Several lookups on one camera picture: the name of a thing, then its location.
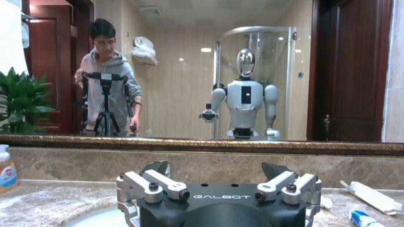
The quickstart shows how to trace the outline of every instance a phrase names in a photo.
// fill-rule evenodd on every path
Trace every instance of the air vent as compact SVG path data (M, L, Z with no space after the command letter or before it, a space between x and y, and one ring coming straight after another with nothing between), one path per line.
M151 16L162 16L162 10L158 6L143 6L140 10Z

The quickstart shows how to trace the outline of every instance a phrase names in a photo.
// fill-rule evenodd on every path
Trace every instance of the ceiling light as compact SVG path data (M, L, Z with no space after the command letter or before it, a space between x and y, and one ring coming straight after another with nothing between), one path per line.
M203 47L203 48L202 48L202 52L204 52L204 53L211 53L211 52L212 52L212 49L211 49L211 48L207 48L207 47Z

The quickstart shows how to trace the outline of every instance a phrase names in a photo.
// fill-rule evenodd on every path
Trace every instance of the green plant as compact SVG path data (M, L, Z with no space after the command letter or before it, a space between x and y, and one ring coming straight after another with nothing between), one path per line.
M55 111L46 99L48 93L47 78L40 80L20 75L11 68L6 76L0 72L0 122L7 121L0 128L2 133L38 133L40 117Z

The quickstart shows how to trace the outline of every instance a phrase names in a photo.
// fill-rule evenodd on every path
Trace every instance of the towel rack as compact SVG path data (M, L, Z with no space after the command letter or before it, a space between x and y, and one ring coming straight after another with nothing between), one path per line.
M27 15L27 14L24 14L24 13L22 12L22 20L28 21L28 20L32 20L32 19L36 19L36 16Z

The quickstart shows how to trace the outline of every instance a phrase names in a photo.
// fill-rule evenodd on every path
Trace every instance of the marble backsplash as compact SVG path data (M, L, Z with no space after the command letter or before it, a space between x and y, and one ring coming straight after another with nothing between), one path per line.
M38 180L114 182L119 173L139 172L159 160L171 162L172 178L192 183L266 182L262 162L312 173L324 187L360 181L375 189L404 189L404 158L206 152L119 151L66 148L10 149L19 177Z

